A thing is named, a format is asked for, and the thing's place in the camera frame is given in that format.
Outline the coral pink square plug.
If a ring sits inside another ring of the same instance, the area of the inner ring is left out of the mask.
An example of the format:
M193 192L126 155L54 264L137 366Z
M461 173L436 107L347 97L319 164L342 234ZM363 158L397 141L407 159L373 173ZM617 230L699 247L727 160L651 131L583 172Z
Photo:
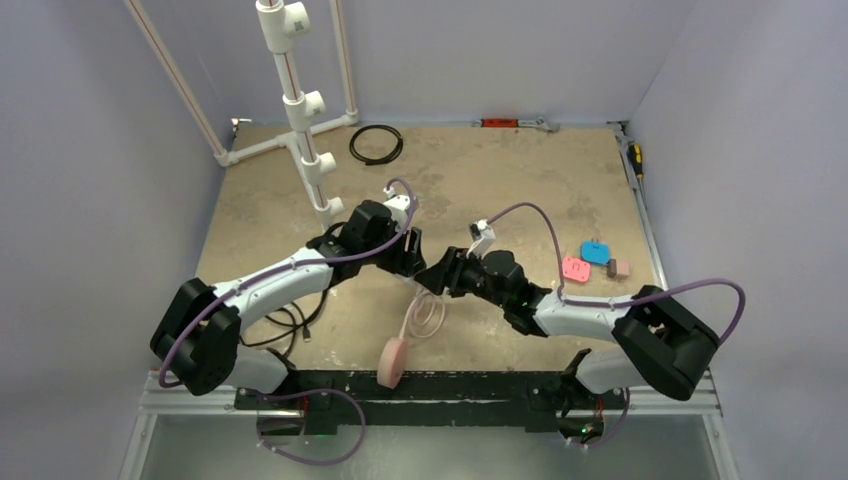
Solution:
M561 261L561 273L565 280L586 283L591 276L591 264L578 257L566 256Z

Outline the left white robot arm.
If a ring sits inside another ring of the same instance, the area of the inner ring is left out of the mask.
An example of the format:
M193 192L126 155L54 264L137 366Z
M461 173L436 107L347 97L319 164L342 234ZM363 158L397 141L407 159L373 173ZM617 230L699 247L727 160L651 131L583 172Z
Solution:
M198 278L177 290L150 340L161 373L195 396L222 385L259 392L272 408L297 399L294 365L271 348L241 344L255 322L305 296L324 293L369 265L411 278L426 266L420 230L407 195L365 200L350 218L308 241L281 261L251 275L208 285Z

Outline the small pink brown plug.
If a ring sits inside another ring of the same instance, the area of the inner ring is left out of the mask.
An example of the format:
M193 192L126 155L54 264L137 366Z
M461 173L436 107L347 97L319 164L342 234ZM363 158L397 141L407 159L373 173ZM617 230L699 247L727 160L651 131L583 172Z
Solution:
M631 265L628 261L612 258L607 264L607 276L611 279L626 279L631 275Z

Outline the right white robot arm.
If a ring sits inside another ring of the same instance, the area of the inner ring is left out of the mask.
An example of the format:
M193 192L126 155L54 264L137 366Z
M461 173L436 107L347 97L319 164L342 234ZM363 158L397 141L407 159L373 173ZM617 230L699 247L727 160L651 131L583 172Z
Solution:
M449 248L415 281L433 294L473 295L499 307L525 336L577 336L614 343L592 351L564 376L561 392L576 407L614 388L650 386L686 401L720 345L719 336L662 289L645 285L619 297L571 297L532 283L512 252L478 257Z

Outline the blue plug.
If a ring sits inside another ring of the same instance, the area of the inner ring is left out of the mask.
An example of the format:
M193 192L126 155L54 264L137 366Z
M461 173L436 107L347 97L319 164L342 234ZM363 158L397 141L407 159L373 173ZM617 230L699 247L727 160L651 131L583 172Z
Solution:
M580 246L580 258L592 265L607 265L612 259L610 247L598 241L584 241Z

